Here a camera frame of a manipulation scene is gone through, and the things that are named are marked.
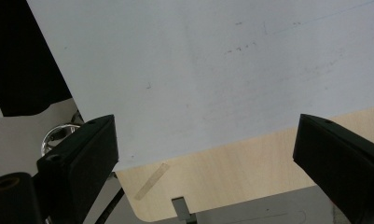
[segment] white surface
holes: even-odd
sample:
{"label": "white surface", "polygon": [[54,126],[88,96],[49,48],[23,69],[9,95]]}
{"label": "white surface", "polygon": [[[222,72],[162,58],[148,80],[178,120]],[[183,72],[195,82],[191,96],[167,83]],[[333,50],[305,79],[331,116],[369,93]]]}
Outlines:
{"label": "white surface", "polygon": [[374,1],[28,2],[118,170],[374,106]]}

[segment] black clamp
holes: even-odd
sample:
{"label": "black clamp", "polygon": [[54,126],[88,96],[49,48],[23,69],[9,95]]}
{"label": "black clamp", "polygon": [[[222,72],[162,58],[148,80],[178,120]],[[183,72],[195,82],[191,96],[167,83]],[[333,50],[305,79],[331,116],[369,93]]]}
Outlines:
{"label": "black clamp", "polygon": [[175,213],[178,216],[178,220],[186,221],[186,224],[198,224],[196,214],[190,214],[187,209],[187,203],[184,197],[172,199],[172,203],[175,209]]}

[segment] metal bracket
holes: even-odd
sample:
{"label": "metal bracket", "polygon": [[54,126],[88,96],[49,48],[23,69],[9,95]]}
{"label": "metal bracket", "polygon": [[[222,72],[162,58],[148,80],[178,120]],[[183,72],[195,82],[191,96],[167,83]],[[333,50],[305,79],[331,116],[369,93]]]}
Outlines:
{"label": "metal bracket", "polygon": [[187,209],[187,202],[184,197],[172,199],[172,203],[175,209],[175,213],[178,216],[178,220],[186,221],[186,224],[198,224],[196,214],[190,214]]}

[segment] wooden table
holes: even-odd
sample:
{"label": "wooden table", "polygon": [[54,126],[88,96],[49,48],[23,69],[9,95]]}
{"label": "wooden table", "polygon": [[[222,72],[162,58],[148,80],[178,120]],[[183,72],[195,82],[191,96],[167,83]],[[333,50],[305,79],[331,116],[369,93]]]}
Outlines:
{"label": "wooden table", "polygon": [[374,141],[374,1],[28,2],[84,119],[115,115],[142,220],[314,185],[301,113]]}

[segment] tape strip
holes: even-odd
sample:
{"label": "tape strip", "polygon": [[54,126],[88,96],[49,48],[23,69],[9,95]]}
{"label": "tape strip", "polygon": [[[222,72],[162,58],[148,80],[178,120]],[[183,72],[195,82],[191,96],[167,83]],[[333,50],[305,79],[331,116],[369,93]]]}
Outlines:
{"label": "tape strip", "polygon": [[158,170],[148,178],[143,187],[137,192],[137,194],[134,196],[134,199],[137,201],[142,200],[144,196],[152,189],[152,187],[154,187],[158,180],[164,175],[164,173],[169,170],[169,168],[170,165],[162,163]]}

